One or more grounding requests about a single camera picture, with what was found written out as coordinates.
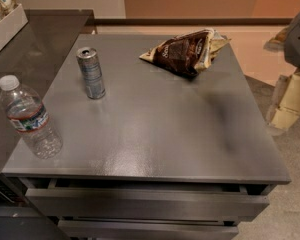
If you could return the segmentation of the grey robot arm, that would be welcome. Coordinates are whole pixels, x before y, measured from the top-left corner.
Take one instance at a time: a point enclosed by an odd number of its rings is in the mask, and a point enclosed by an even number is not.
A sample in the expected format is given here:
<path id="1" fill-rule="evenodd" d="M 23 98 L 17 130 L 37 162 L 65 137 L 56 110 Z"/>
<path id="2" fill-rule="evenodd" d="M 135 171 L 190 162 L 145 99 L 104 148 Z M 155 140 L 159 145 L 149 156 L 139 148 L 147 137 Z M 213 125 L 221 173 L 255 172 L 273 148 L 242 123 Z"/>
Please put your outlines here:
<path id="1" fill-rule="evenodd" d="M 278 136 L 300 118 L 300 12 L 266 47 L 282 50 L 285 61 L 296 67 L 290 76 L 279 76 L 266 114 L 268 132 Z"/>

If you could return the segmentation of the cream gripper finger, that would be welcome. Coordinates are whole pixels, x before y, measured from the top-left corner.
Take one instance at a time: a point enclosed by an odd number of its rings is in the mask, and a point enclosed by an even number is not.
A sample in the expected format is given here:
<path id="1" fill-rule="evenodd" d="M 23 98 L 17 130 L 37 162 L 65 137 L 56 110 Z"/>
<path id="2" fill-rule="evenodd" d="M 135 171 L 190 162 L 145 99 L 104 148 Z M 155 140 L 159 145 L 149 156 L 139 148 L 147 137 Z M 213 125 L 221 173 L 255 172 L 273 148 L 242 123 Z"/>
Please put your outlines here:
<path id="1" fill-rule="evenodd" d="M 264 48 L 272 51 L 282 51 L 284 49 L 287 32 L 287 27 L 280 30 L 274 37 L 265 43 Z"/>
<path id="2" fill-rule="evenodd" d="M 272 136 L 288 131 L 300 118 L 300 69 L 290 76 L 280 75 L 271 105 L 266 114 L 266 126 Z"/>

